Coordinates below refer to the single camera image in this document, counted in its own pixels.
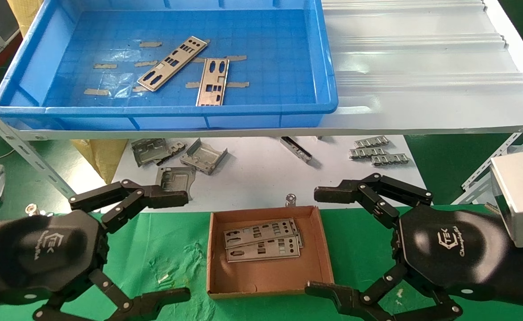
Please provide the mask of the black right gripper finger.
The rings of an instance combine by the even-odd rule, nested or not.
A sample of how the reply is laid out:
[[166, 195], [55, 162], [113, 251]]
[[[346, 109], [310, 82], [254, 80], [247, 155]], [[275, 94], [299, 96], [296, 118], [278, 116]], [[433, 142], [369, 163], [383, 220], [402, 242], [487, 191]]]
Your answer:
[[444, 291], [431, 290], [434, 305], [403, 313], [390, 314], [379, 302], [408, 274], [408, 267], [398, 263], [361, 292], [333, 283], [308, 281], [305, 293], [331, 300], [337, 312], [364, 321], [454, 321], [463, 315], [463, 309]]
[[399, 211], [385, 199], [406, 206], [431, 205], [432, 193], [393, 177], [372, 173], [361, 180], [342, 180], [336, 187], [315, 188], [314, 200], [323, 203], [359, 203], [385, 228], [395, 228]]

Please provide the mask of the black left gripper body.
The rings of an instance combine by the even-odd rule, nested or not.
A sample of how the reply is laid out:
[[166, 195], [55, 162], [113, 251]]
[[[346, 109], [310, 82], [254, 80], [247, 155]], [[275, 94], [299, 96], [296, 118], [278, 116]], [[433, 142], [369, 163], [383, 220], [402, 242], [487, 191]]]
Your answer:
[[109, 249], [101, 223], [80, 210], [0, 221], [0, 305], [77, 299]]

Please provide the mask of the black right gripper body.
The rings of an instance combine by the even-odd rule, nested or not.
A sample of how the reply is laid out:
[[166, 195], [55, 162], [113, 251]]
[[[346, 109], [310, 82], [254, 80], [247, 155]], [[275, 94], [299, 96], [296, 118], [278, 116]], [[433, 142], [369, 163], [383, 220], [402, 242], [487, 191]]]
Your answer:
[[420, 205], [400, 217], [397, 234], [420, 291], [523, 305], [523, 248], [497, 215]]

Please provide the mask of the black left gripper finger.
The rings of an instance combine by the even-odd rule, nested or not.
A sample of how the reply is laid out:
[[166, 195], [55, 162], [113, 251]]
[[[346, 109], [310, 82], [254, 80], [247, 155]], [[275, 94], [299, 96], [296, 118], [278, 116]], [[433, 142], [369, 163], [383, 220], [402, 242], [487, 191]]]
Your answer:
[[[89, 280], [116, 305], [115, 312], [107, 318], [107, 321], [154, 321], [166, 305], [189, 301], [191, 298], [190, 289], [181, 287], [150, 292], [130, 299], [100, 269], [91, 272]], [[55, 296], [51, 297], [45, 305], [42, 305], [33, 313], [33, 319], [35, 321], [89, 320], [85, 317], [60, 311], [63, 304], [64, 299]]]
[[159, 185], [139, 185], [131, 180], [116, 181], [110, 185], [76, 194], [68, 199], [72, 210], [90, 213], [115, 205], [102, 216], [102, 226], [115, 233], [143, 209], [166, 209], [188, 204], [186, 191], [164, 191]]

